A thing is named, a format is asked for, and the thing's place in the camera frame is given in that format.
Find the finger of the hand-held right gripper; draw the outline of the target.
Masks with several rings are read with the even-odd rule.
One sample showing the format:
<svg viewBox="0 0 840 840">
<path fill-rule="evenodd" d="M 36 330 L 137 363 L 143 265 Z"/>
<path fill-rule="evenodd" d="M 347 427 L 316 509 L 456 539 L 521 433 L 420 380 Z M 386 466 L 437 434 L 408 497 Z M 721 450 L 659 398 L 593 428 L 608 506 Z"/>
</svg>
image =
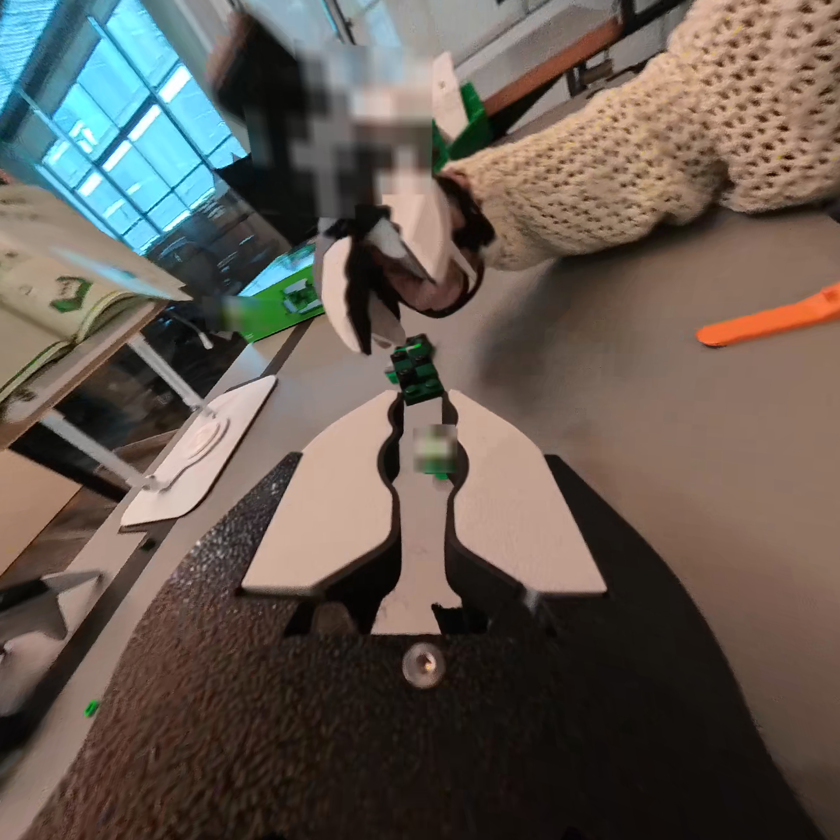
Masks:
<svg viewBox="0 0 840 840">
<path fill-rule="evenodd" d="M 370 291 L 350 277 L 352 237 L 319 233 L 315 281 L 325 316 L 344 346 L 359 355 L 372 354 Z"/>
<path fill-rule="evenodd" d="M 381 195 L 384 216 L 367 234 L 372 341 L 395 347 L 406 340 L 402 310 L 447 318 L 475 295 L 475 266 L 454 240 L 453 207 L 439 186 Z"/>
</svg>

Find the person's right hand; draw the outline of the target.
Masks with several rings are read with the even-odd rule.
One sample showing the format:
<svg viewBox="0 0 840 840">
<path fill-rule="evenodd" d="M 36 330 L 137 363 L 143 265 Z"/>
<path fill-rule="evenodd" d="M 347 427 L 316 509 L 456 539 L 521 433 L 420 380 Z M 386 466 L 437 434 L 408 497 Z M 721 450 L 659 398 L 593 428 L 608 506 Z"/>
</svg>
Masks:
<svg viewBox="0 0 840 840">
<path fill-rule="evenodd" d="M 469 299 L 469 279 L 457 266 L 451 268 L 446 280 L 436 284 L 413 273 L 400 260 L 382 256 L 381 265 L 388 285 L 400 302 L 426 317 L 449 317 Z"/>
</svg>

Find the white paper sheets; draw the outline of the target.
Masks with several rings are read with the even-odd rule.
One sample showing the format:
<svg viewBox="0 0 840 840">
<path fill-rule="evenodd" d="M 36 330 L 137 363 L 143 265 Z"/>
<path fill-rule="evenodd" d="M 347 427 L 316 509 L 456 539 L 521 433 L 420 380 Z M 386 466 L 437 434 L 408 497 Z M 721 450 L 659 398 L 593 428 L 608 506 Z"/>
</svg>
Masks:
<svg viewBox="0 0 840 840">
<path fill-rule="evenodd" d="M 432 85 L 434 122 L 444 142 L 450 145 L 467 129 L 469 118 L 455 74 L 454 61 L 448 51 L 433 60 Z"/>
</svg>

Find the green cardboard lego box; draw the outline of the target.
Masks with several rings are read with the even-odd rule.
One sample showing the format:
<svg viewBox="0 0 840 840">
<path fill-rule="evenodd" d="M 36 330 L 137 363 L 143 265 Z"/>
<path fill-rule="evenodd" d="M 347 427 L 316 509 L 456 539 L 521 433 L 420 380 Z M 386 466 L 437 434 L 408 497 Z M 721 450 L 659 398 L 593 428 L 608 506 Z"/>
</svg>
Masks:
<svg viewBox="0 0 840 840">
<path fill-rule="evenodd" d="M 281 255 L 238 294 L 245 301 L 240 334 L 256 343 L 323 314 L 313 281 L 313 249 Z"/>
</svg>

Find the orange brick separator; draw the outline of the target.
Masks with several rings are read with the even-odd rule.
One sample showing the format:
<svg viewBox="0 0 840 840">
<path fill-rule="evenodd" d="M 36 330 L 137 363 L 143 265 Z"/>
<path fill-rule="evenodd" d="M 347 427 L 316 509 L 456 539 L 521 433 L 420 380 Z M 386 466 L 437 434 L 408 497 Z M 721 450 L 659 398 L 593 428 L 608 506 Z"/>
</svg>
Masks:
<svg viewBox="0 0 840 840">
<path fill-rule="evenodd" d="M 696 340 L 717 349 L 838 320 L 839 284 L 836 283 L 786 306 L 702 327 L 696 332 Z"/>
</svg>

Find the dark green lego assembly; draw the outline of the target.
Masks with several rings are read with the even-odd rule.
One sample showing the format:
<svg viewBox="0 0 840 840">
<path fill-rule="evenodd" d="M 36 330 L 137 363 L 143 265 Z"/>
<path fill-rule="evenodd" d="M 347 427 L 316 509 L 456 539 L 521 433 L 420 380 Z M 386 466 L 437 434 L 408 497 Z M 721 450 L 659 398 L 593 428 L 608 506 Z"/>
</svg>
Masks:
<svg viewBox="0 0 840 840">
<path fill-rule="evenodd" d="M 391 353 L 385 370 L 389 382 L 397 385 L 407 406 L 425 403 L 445 394 L 434 362 L 435 347 L 425 332 L 406 340 Z"/>
</svg>

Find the green plastic storage bin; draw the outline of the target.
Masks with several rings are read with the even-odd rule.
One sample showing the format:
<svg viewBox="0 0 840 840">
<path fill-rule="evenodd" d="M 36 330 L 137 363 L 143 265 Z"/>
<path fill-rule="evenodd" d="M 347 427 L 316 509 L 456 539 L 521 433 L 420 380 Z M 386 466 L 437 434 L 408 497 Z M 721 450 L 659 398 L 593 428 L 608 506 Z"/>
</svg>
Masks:
<svg viewBox="0 0 840 840">
<path fill-rule="evenodd" d="M 436 174 L 449 162 L 460 161 L 484 150 L 494 139 L 484 104 L 472 82 L 460 86 L 460 95 L 468 120 L 460 135 L 446 141 L 433 123 L 432 168 Z"/>
</svg>

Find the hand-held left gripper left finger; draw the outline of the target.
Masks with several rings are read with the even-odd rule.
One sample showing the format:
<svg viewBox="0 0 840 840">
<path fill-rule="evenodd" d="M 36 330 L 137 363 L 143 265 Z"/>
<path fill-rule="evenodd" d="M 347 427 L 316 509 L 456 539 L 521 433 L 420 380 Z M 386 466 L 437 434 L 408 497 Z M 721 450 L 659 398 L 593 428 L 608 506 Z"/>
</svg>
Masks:
<svg viewBox="0 0 840 840">
<path fill-rule="evenodd" d="M 385 391 L 301 452 L 242 580 L 252 596 L 338 602 L 369 633 L 402 571 L 399 473 L 403 399 Z"/>
</svg>

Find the open lego instruction booklet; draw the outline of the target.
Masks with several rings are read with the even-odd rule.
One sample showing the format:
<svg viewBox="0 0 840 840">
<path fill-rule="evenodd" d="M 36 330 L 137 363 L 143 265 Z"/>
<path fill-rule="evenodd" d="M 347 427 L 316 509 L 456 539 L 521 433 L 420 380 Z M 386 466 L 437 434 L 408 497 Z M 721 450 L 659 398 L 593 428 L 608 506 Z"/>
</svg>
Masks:
<svg viewBox="0 0 840 840">
<path fill-rule="evenodd" d="M 2 174 L 1 400 L 122 312 L 183 284 L 53 193 Z"/>
</svg>

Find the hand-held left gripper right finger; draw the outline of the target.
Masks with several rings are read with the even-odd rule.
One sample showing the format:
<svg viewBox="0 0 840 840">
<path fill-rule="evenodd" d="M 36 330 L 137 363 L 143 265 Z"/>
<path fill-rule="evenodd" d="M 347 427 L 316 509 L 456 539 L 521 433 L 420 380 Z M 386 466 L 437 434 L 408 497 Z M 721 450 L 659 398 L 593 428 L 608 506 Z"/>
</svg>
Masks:
<svg viewBox="0 0 840 840">
<path fill-rule="evenodd" d="M 446 510 L 446 581 L 460 607 L 446 628 L 500 631 L 607 583 L 541 449 L 461 391 L 446 397 L 456 468 Z"/>
</svg>

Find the white book stand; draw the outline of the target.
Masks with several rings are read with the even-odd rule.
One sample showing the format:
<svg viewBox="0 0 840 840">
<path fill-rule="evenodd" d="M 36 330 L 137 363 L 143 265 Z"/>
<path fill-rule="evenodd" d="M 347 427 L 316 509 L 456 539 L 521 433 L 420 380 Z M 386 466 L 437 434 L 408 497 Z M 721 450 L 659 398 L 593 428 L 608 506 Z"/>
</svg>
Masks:
<svg viewBox="0 0 840 840">
<path fill-rule="evenodd" d="M 149 345 L 141 334 L 165 309 L 148 301 L 127 310 L 80 342 L 46 372 L 25 385 L 31 398 L 16 401 L 2 413 L 2 449 L 39 424 L 118 476 L 130 489 L 120 520 L 121 532 L 142 532 L 195 510 L 224 472 L 263 405 L 277 386 L 273 374 L 236 386 L 208 401 Z M 115 452 L 84 433 L 58 404 L 123 347 L 129 347 L 191 409 L 190 421 L 174 447 L 150 474 L 132 467 Z"/>
</svg>

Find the person's right forearm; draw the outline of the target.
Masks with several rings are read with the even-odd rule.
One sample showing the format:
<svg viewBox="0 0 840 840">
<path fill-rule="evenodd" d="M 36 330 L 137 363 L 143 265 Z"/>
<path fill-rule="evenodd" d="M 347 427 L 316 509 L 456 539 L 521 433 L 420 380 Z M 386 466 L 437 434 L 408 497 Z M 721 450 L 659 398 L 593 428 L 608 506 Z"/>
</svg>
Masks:
<svg viewBox="0 0 840 840">
<path fill-rule="evenodd" d="M 839 186 L 839 2 L 694 2 L 667 50 L 523 140 L 446 166 L 494 228 L 486 263 L 628 245 L 709 207 L 819 203 Z"/>
</svg>

